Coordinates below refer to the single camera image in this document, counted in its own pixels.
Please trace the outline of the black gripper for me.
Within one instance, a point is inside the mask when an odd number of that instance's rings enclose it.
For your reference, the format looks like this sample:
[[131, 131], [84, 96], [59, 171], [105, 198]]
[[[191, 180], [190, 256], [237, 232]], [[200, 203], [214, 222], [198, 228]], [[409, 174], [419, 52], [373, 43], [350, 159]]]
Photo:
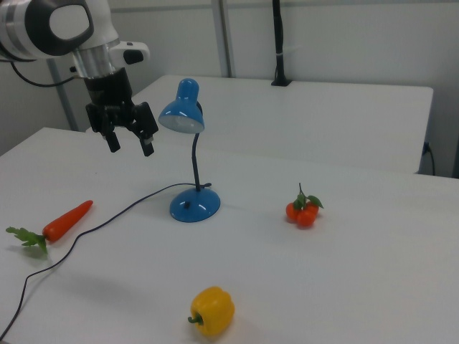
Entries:
[[147, 102], [134, 105], [126, 69], [84, 81], [91, 99], [85, 109], [92, 131], [101, 134], [114, 153], [120, 149], [114, 126], [127, 128], [138, 137], [143, 154], [150, 156], [158, 125]]

